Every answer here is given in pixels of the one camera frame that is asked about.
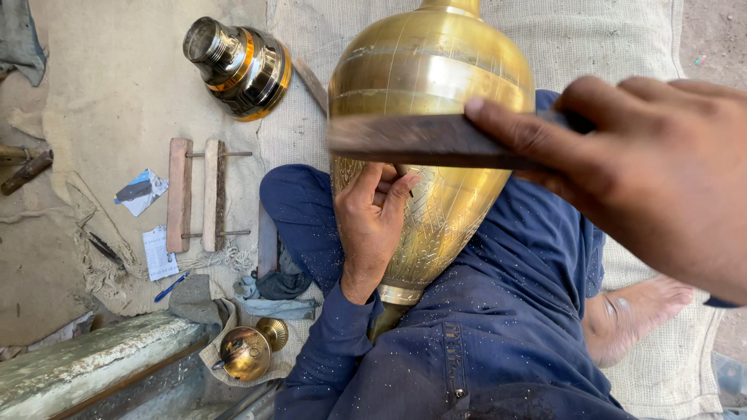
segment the brass vase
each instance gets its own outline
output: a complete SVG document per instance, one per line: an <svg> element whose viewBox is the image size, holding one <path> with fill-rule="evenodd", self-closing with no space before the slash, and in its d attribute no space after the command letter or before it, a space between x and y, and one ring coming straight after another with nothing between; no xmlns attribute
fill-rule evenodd
<svg viewBox="0 0 747 420"><path fill-rule="evenodd" d="M534 111L529 64L511 40L480 19L480 0L424 0L417 10L375 22L353 39L329 81L329 118L460 114L475 96L517 112ZM333 157L333 194L361 167L360 161ZM379 285L385 312L369 332L372 341L393 328L456 258L510 175L455 167L410 170L421 180Z"/></svg>

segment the hand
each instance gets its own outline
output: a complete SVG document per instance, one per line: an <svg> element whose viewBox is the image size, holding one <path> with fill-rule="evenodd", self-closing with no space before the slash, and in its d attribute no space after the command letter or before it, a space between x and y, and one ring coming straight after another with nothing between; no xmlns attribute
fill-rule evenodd
<svg viewBox="0 0 747 420"><path fill-rule="evenodd" d="M555 173L560 195L643 262L747 303L747 93L699 81L576 80L555 108L596 123L581 136L473 99L483 131Z"/></svg>
<svg viewBox="0 0 747 420"><path fill-rule="evenodd" d="M352 303L364 305L384 277L400 242L409 191L417 173L398 179L391 166L368 162L335 198L335 215L345 263L340 287Z"/></svg>

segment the fingernail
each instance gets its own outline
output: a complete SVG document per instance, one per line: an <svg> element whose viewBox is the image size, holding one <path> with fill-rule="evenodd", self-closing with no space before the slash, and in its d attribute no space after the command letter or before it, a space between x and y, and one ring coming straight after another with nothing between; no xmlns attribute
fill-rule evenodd
<svg viewBox="0 0 747 420"><path fill-rule="evenodd" d="M420 175L413 176L409 181L407 181L407 188L412 189L412 187L415 187L415 184L417 184L418 181L420 181Z"/></svg>
<svg viewBox="0 0 747 420"><path fill-rule="evenodd" d="M467 103L465 103L465 115L470 119L477 118L484 105L485 100L483 98L473 98L468 100Z"/></svg>

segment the gray cloth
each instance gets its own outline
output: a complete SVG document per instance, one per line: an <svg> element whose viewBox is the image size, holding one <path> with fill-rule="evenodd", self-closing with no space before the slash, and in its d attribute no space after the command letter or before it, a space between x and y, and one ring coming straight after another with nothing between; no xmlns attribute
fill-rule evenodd
<svg viewBox="0 0 747 420"><path fill-rule="evenodd" d="M194 274L176 283L169 296L169 310L190 321L222 327L218 307L210 299L209 280L207 274Z"/></svg>
<svg viewBox="0 0 747 420"><path fill-rule="evenodd" d="M0 73L15 68L39 86L45 63L28 0L0 1Z"/></svg>
<svg viewBox="0 0 747 420"><path fill-rule="evenodd" d="M314 299L269 300L260 299L255 279L244 277L234 283L235 299L250 315L269 316L279 319L314 319Z"/></svg>
<svg viewBox="0 0 747 420"><path fill-rule="evenodd" d="M244 299L259 299L259 290L257 290L257 279L254 277L244 277L234 283L234 293L236 298L240 296Z"/></svg>
<svg viewBox="0 0 747 420"><path fill-rule="evenodd" d="M311 285L305 273L282 274L271 271L256 282L259 294L269 300L294 299Z"/></svg>
<svg viewBox="0 0 747 420"><path fill-rule="evenodd" d="M269 316L278 319L314 319L319 306L314 299L268 300L249 299L241 305L250 315Z"/></svg>

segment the shiny brass vessel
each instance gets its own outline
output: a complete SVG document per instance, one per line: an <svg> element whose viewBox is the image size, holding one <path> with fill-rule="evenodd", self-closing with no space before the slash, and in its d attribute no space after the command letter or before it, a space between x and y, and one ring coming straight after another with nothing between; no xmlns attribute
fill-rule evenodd
<svg viewBox="0 0 747 420"><path fill-rule="evenodd" d="M269 114L291 82L288 50L254 28L201 17L187 31L182 48L217 104L239 121Z"/></svg>
<svg viewBox="0 0 747 420"><path fill-rule="evenodd" d="M270 355L288 342L288 326L275 318L260 318L256 327L236 327L220 342L220 361L213 370L223 368L241 382L259 379L270 367Z"/></svg>
<svg viewBox="0 0 747 420"><path fill-rule="evenodd" d="M475 96L534 111L534 79L524 55L480 19L480 0L424 0L375 22L347 47L329 81L329 118L359 114L458 114ZM332 160L338 194L362 163ZM394 327L477 230L508 179L507 170L413 166L397 252L379 293L386 311L369 336Z"/></svg>

